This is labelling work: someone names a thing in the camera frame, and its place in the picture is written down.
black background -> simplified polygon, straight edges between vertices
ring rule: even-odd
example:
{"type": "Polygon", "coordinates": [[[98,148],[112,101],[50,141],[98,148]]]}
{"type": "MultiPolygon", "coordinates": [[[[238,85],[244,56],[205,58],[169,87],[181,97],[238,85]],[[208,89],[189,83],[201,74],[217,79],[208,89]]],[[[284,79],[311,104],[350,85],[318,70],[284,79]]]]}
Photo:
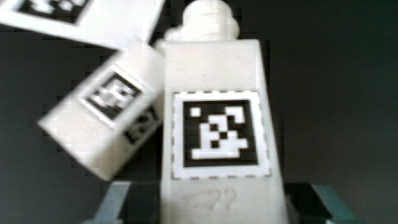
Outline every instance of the black background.
{"type": "MultiPolygon", "coordinates": [[[[284,180],[331,184],[368,223],[398,222],[398,2],[391,0],[228,1],[242,38],[260,39],[284,180]]],[[[157,28],[180,24],[187,3],[171,0],[157,28]]],[[[87,173],[62,149],[30,147],[20,136],[36,128],[16,99],[41,93],[27,76],[20,33],[0,33],[2,133],[0,223],[75,224],[93,217],[109,183],[87,173]],[[4,74],[13,72],[13,82],[4,74]],[[20,85],[22,95],[6,95],[20,85]],[[23,125],[13,125],[23,119],[23,125]]],[[[30,57],[46,55],[38,49],[30,57]]],[[[43,87],[68,76],[43,78],[43,87]]],[[[162,131],[119,178],[157,180],[162,131]]],[[[135,220],[157,216],[157,186],[133,185],[135,220]]]]}

white block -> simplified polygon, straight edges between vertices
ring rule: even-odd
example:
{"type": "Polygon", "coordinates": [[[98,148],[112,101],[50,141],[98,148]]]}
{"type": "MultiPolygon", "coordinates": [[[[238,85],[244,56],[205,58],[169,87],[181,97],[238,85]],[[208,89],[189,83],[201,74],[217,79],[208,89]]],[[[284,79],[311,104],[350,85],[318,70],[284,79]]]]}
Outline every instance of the white block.
{"type": "Polygon", "coordinates": [[[80,164],[105,180],[164,118],[164,70],[164,57],[146,44],[135,44],[110,58],[39,121],[80,164]]]}
{"type": "Polygon", "coordinates": [[[149,41],[164,0],[59,0],[54,4],[4,0],[0,23],[116,49],[149,41]]]}
{"type": "Polygon", "coordinates": [[[162,223],[286,224],[260,43],[169,42],[165,67],[162,223]]]}

white rectangular block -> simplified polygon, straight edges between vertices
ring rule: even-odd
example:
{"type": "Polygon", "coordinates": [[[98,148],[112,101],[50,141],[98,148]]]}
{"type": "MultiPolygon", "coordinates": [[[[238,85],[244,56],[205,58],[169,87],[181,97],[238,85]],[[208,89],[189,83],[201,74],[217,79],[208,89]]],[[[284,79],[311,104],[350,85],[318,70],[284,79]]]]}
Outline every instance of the white rectangular block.
{"type": "Polygon", "coordinates": [[[109,180],[162,122],[164,57],[146,44],[119,52],[39,121],[93,173],[109,180]]]}
{"type": "Polygon", "coordinates": [[[125,49],[148,42],[164,0],[4,0],[0,23],[125,49]]]}
{"type": "Polygon", "coordinates": [[[169,43],[164,224],[286,224],[260,43],[169,43]]]}

